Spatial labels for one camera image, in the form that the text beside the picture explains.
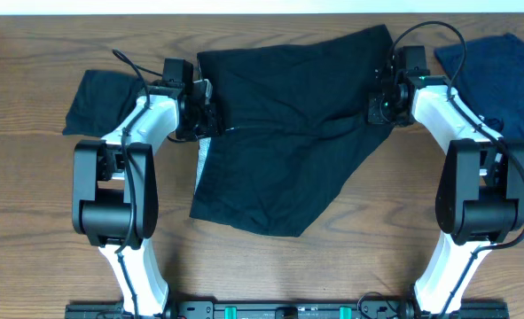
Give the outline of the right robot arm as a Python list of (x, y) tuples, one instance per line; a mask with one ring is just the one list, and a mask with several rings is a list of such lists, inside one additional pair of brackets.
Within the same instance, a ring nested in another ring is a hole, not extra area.
[(424, 67), (388, 66), (369, 97), (372, 124), (423, 125), (445, 154), (435, 197), (441, 230), (401, 318), (505, 318), (506, 307), (463, 294), (484, 259), (524, 239), (524, 143), (489, 128), (452, 81)]

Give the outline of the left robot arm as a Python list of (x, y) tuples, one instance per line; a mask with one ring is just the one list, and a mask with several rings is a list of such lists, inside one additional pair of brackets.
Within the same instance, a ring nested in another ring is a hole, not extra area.
[(99, 140), (74, 148), (72, 223), (109, 262), (122, 298), (66, 307), (67, 318), (176, 318), (153, 250), (159, 199), (154, 156), (170, 137), (195, 142), (221, 131), (208, 80), (158, 81)]

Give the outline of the black shorts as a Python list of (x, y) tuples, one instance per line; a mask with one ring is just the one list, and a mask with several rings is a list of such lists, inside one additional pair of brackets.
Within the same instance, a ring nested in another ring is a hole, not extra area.
[(392, 132), (367, 121), (391, 45), (378, 25), (308, 45), (200, 52), (225, 129), (200, 144), (191, 217), (301, 235)]

